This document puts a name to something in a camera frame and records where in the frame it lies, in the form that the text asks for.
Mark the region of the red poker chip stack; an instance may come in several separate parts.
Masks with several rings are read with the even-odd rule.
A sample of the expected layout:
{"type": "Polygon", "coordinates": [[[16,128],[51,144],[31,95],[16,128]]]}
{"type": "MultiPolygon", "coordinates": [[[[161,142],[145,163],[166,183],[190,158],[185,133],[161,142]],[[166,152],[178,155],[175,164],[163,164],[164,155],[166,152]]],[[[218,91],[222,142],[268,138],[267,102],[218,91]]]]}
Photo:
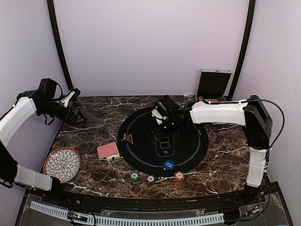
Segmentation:
{"type": "Polygon", "coordinates": [[[181,171],[178,171],[174,174],[174,184],[180,186],[185,179],[185,174],[181,171]]]}

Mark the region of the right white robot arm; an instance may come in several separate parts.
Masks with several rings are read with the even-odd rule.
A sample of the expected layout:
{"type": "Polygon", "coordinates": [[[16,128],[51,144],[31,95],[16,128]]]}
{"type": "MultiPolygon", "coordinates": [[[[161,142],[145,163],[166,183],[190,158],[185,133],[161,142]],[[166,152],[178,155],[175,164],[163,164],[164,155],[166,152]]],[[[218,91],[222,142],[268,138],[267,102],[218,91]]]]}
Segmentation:
{"type": "Polygon", "coordinates": [[[250,204],[258,197],[266,169],[272,119],[258,96],[229,102],[198,101],[178,106],[164,96],[151,111],[163,131],[173,131],[186,121],[194,124],[228,123],[243,127],[249,148],[250,160],[246,179],[248,188],[240,193],[240,200],[250,204]]]}

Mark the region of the triangular red dealer button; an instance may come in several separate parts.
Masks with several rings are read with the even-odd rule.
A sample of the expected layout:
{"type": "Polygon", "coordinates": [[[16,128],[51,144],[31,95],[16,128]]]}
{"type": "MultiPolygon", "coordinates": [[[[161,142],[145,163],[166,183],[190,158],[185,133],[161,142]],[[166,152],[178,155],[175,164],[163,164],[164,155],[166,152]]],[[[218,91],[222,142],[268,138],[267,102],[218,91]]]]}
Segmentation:
{"type": "Polygon", "coordinates": [[[126,143],[129,143],[129,144],[134,144],[134,141],[133,141],[133,136],[132,134],[129,134],[128,136],[124,137],[121,142],[126,142],[126,143]]]}

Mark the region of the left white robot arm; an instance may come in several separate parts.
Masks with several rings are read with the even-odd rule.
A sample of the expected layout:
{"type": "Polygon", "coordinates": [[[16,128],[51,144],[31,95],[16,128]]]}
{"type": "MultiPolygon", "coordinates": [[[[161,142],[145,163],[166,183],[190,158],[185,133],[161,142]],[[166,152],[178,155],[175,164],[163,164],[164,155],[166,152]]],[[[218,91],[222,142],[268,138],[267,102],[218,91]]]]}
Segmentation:
{"type": "MultiPolygon", "coordinates": [[[[0,90],[0,116],[16,102],[18,93],[9,93],[0,90]]],[[[52,125],[45,125],[44,116],[31,116],[13,136],[7,150],[12,157],[21,165],[41,173],[45,158],[48,156],[50,146],[57,134],[62,122],[58,119],[52,125]]],[[[13,196],[13,199],[22,198],[24,188],[14,185],[6,188],[0,185],[0,202],[5,198],[13,196]]]]}

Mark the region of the blue small blind button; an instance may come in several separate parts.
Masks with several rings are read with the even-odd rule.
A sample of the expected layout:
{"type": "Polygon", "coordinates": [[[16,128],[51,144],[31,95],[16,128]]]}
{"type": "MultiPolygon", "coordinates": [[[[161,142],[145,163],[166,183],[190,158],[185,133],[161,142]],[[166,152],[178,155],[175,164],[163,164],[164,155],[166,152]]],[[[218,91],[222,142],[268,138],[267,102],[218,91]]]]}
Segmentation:
{"type": "Polygon", "coordinates": [[[175,166],[175,164],[174,164],[174,162],[172,160],[166,160],[164,162],[164,168],[166,170],[172,170],[174,168],[174,166],[175,166]]]}

